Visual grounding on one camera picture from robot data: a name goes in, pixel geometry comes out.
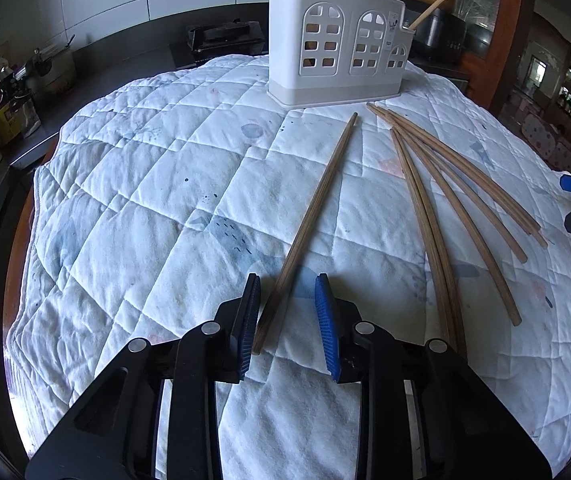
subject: wooden chopstick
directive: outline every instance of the wooden chopstick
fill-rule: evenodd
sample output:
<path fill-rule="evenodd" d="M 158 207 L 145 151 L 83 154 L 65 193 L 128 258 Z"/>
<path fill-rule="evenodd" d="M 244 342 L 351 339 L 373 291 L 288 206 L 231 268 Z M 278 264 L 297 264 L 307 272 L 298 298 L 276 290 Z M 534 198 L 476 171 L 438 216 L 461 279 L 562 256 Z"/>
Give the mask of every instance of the wooden chopstick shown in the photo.
<path fill-rule="evenodd" d="M 421 142 L 428 145 L 430 148 L 439 153 L 443 158 L 456 166 L 464 174 L 470 177 L 481 189 L 492 197 L 514 220 L 519 227 L 527 234 L 531 234 L 539 242 L 539 244 L 547 248 L 547 242 L 538 232 L 541 226 L 532 218 L 532 216 L 521 207 L 521 205 L 514 200 L 499 184 L 494 182 L 490 177 L 483 173 L 479 168 L 474 166 L 469 160 L 455 152 L 447 144 L 437 139 L 436 137 L 428 134 L 423 128 L 416 126 L 403 116 L 398 115 L 392 110 L 377 107 L 368 103 L 368 108 L 373 111 L 377 116 L 386 121 L 388 124 L 400 124 L 406 130 L 418 137 Z"/>
<path fill-rule="evenodd" d="M 252 346 L 252 352 L 254 354 L 259 354 L 265 344 L 265 339 L 267 338 L 270 326 L 276 317 L 278 308 L 283 300 L 284 296 L 287 294 L 289 287 L 292 284 L 294 273 L 296 272 L 297 264 L 299 263 L 303 253 L 307 247 L 308 240 L 314 231 L 314 226 L 316 224 L 317 218 L 323 208 L 326 196 L 328 195 L 329 189 L 332 185 L 332 180 L 334 179 L 334 174 L 343 158 L 343 154 L 347 147 L 347 143 L 352 135 L 352 130 L 354 128 L 355 122 L 357 121 L 358 114 L 355 112 L 347 121 L 341 138 L 334 148 L 334 152 L 329 159 L 328 165 L 319 181 L 316 191 L 312 197 L 312 201 L 308 206 L 308 210 L 305 212 L 305 216 L 299 225 L 299 230 L 297 231 L 294 241 L 290 246 L 290 250 L 287 253 L 283 267 L 281 267 L 281 272 L 279 273 L 274 288 L 267 297 L 265 306 L 263 307 L 263 312 L 261 313 L 261 318 L 258 320 L 256 325 L 256 335 L 254 336 L 254 346 Z"/>
<path fill-rule="evenodd" d="M 501 237 L 505 240 L 505 243 L 508 244 L 512 252 L 518 258 L 521 263 L 527 262 L 527 254 L 521 248 L 517 240 L 512 236 L 512 233 L 507 230 L 504 223 L 501 219 L 489 208 L 489 206 L 483 202 L 480 196 L 476 194 L 475 190 L 469 186 L 469 184 L 459 176 L 459 174 L 454 171 L 450 165 L 446 161 L 444 161 L 440 156 L 438 156 L 435 152 L 428 149 L 425 144 L 421 144 L 420 142 L 416 142 L 416 145 L 427 155 L 433 163 L 435 163 L 438 168 L 440 168 L 443 173 L 450 177 L 450 179 L 456 184 L 459 189 L 464 192 L 467 197 L 472 200 L 474 205 L 479 208 L 479 210 L 486 216 L 486 218 L 490 221 L 490 223 L 496 228 L 499 232 Z"/>
<path fill-rule="evenodd" d="M 389 114 L 391 114 L 397 121 L 401 122 L 407 129 L 409 129 L 411 133 L 415 133 L 416 135 L 421 137 L 421 139 L 424 140 L 426 144 L 431 143 L 434 144 L 435 146 L 439 146 L 450 156 L 454 157 L 459 162 L 460 165 L 469 168 L 469 170 L 473 174 L 475 174 L 475 176 L 477 176 L 478 179 L 482 180 L 483 182 L 486 182 L 486 184 L 488 184 L 489 187 L 495 189 L 496 192 L 498 192 L 501 196 L 504 196 L 508 202 L 514 205 L 518 215 L 521 216 L 526 221 L 526 223 L 533 228 L 533 230 L 539 231 L 541 229 L 541 226 L 530 215 L 530 213 L 528 213 L 525 209 L 523 209 L 523 207 L 521 207 L 521 205 L 516 200 L 514 200 L 507 193 L 507 191 L 505 191 L 505 189 L 503 189 L 501 186 L 499 186 L 499 184 L 494 182 L 487 174 L 483 173 L 483 171 L 481 171 L 479 168 L 474 166 L 474 164 L 472 164 L 467 158 L 465 158 L 460 153 L 453 150 L 442 140 L 437 139 L 435 136 L 428 134 L 423 128 L 417 126 L 412 121 L 408 120 L 408 118 L 403 117 L 402 115 L 394 112 L 393 110 L 386 110 L 386 111 Z"/>
<path fill-rule="evenodd" d="M 390 130 L 390 135 L 396 147 L 403 173 L 408 183 L 410 197 L 414 205 L 421 236 L 425 244 L 425 252 L 435 283 L 437 309 L 441 322 L 441 333 L 456 352 L 467 359 L 465 327 L 461 315 L 461 303 L 454 280 L 450 257 L 445 247 L 445 241 L 438 224 L 437 215 L 432 207 L 421 176 L 409 156 L 399 134 Z"/>
<path fill-rule="evenodd" d="M 437 167 L 432 163 L 432 161 L 428 158 L 424 149 L 419 146 L 418 142 L 416 142 L 410 134 L 404 131 L 402 127 L 396 128 L 402 138 L 409 144 L 410 148 L 417 154 L 418 158 L 421 160 L 423 165 L 427 168 L 427 171 L 432 175 L 432 178 L 437 181 L 438 186 L 441 188 L 443 193 L 445 194 L 446 198 L 452 204 L 454 211 L 463 222 L 463 225 L 467 229 L 474 245 L 476 246 L 479 254 L 483 258 L 486 266 L 488 267 L 490 276 L 494 280 L 497 289 L 499 290 L 499 294 L 501 295 L 501 299 L 505 304 L 505 309 L 507 310 L 507 314 L 510 317 L 510 321 L 514 326 L 519 326 L 521 324 L 521 315 L 517 309 L 517 304 L 515 303 L 515 299 L 512 297 L 512 293 L 510 292 L 507 283 L 505 282 L 505 278 L 501 273 L 501 268 L 499 267 L 497 261 L 492 256 L 492 253 L 489 250 L 486 241 L 483 239 L 483 236 L 479 232 L 478 227 L 476 227 L 475 223 L 470 218 L 470 214 L 464 208 L 463 204 L 456 196 L 456 193 L 444 179 L 443 175 L 439 172 Z"/>
<path fill-rule="evenodd" d="M 427 9 L 425 9 L 421 15 L 414 20 L 414 22 L 412 22 L 412 25 L 410 25 L 408 28 L 409 30 L 416 30 L 417 27 L 423 23 L 423 21 L 433 12 L 435 12 L 435 9 L 441 5 L 444 1 L 446 0 L 435 0 L 432 5 L 430 5 L 429 7 L 427 7 Z"/>

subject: black appliance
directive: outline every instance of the black appliance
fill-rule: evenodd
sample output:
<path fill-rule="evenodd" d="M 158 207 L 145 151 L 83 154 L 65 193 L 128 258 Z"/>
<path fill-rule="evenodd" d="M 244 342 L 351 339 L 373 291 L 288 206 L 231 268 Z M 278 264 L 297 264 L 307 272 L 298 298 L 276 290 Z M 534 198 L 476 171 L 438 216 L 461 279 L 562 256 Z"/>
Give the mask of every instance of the black appliance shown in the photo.
<path fill-rule="evenodd" d="M 408 27 L 428 4 L 418 0 L 400 0 L 406 10 L 403 25 Z M 417 27 L 412 40 L 412 51 L 430 61 L 457 64 L 465 39 L 465 22 L 442 9 L 435 11 Z"/>
<path fill-rule="evenodd" d="M 487 27 L 481 27 L 476 23 L 468 24 L 468 31 L 463 42 L 466 50 L 470 50 L 470 52 L 473 52 L 481 59 L 485 59 L 491 42 L 492 30 Z"/>
<path fill-rule="evenodd" d="M 200 66 L 215 57 L 228 54 L 267 54 L 261 24 L 241 20 L 187 27 L 187 43 L 173 43 L 169 48 L 177 69 Z"/>
<path fill-rule="evenodd" d="M 244 378 L 259 304 L 251 274 L 241 298 L 182 339 L 131 340 L 47 437 L 27 478 L 153 480 L 162 382 L 173 378 L 168 479 L 222 480 L 214 381 Z M 406 378 L 420 392 L 424 480 L 551 478 L 525 431 L 444 341 L 410 344 L 363 322 L 354 303 L 334 297 L 327 274 L 317 277 L 315 306 L 333 378 L 361 382 L 356 479 L 413 478 Z M 0 480 L 25 480 L 24 470 L 0 450 Z M 555 478 L 571 480 L 571 460 Z"/>

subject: quilted blanket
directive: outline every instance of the quilted blanket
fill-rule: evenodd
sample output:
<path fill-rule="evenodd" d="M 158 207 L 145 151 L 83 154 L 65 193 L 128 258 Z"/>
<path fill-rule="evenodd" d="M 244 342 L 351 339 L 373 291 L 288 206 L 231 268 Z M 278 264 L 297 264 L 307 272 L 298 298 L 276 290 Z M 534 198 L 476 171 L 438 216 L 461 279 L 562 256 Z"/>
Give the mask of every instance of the quilted blanket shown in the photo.
<path fill-rule="evenodd" d="M 356 111 L 278 343 L 252 359 L 243 383 L 217 390 L 226 478 L 353 476 L 359 386 L 328 375 L 314 278 L 327 272 L 337 297 L 354 301 L 364 319 L 419 344 L 440 335 L 433 282 L 386 125 L 364 104 L 287 112 L 266 94 L 267 79 L 267 57 L 223 57 L 133 81 L 62 128 L 34 177 L 20 310 L 8 335 L 12 366 L 29 385 L 36 446 L 129 339 L 181 337 L 238 297 L 250 272 L 267 297 Z M 549 241 L 542 249 L 477 189 L 528 254 L 521 264 L 457 190 L 515 297 L 523 323 L 513 327 L 469 235 L 422 173 L 454 261 L 470 365 L 557 472 L 571 455 L 571 235 L 563 228 L 571 194 L 446 79 L 408 65 L 402 90 L 381 104 L 489 174 Z"/>

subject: kitchen counter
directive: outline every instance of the kitchen counter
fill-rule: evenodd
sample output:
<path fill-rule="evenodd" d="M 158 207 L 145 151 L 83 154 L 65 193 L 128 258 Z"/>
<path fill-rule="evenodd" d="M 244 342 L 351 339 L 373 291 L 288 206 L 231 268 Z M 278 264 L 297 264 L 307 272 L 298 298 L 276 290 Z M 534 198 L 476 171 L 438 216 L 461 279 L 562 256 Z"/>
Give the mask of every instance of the kitchen counter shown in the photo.
<path fill-rule="evenodd" d="M 32 185 L 33 169 L 56 142 L 59 130 L 79 109 L 124 84 L 175 70 L 169 46 L 121 61 L 106 70 L 81 77 L 75 86 L 46 107 L 38 108 L 41 126 L 27 139 L 17 138 L 2 148 L 0 163 L 0 315 L 5 291 L 4 258 L 9 257 L 18 215 Z"/>
<path fill-rule="evenodd" d="M 440 75 L 446 79 L 456 79 L 461 81 L 470 80 L 470 73 L 460 69 L 458 65 L 449 65 L 446 63 L 430 61 L 422 56 L 418 56 L 412 51 L 409 53 L 408 61 L 419 67 L 421 70 L 425 70 L 428 74 Z"/>

